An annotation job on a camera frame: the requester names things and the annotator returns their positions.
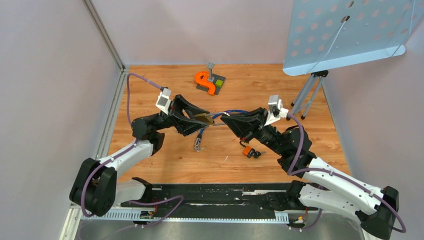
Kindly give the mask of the large brass padlock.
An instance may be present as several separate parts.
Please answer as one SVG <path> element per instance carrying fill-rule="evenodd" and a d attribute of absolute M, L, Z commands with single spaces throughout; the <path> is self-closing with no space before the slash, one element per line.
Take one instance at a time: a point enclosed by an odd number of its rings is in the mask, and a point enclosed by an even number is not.
<path fill-rule="evenodd" d="M 201 113 L 196 114 L 194 118 L 198 121 L 201 121 L 208 126 L 222 126 L 225 125 L 224 122 L 216 122 L 215 119 L 221 116 L 221 113 Z"/>

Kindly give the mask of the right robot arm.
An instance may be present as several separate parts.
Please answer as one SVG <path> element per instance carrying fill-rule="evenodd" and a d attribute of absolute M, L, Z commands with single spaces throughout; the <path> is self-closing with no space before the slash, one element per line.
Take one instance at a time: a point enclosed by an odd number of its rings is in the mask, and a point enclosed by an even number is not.
<path fill-rule="evenodd" d="M 390 239 L 395 222 L 400 221 L 399 192 L 360 181 L 331 166 L 310 151 L 311 141 L 300 122 L 279 132 L 274 123 L 292 118 L 287 110 L 268 111 L 262 107 L 243 113 L 224 112 L 221 120 L 240 139 L 256 139 L 279 156 L 278 164 L 299 178 L 285 195 L 292 209 L 319 208 L 349 218 L 370 235 Z"/>

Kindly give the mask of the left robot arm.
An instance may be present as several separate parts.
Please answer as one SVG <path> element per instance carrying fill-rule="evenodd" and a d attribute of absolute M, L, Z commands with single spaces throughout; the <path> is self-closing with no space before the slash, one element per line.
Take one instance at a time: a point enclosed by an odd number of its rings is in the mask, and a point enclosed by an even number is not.
<path fill-rule="evenodd" d="M 180 94 L 170 99 L 169 94 L 162 91 L 155 106 L 158 113 L 131 122 L 134 138 L 131 143 L 99 160 L 89 157 L 80 165 L 69 199 L 81 207 L 85 217 L 101 217 L 112 206 L 132 200 L 142 207 L 149 206 L 153 193 L 147 189 L 146 183 L 139 178 L 124 183 L 118 183 L 117 179 L 162 148 L 165 134 L 161 130 L 175 128 L 186 137 L 209 126 L 200 117 L 210 112 L 191 104 Z"/>

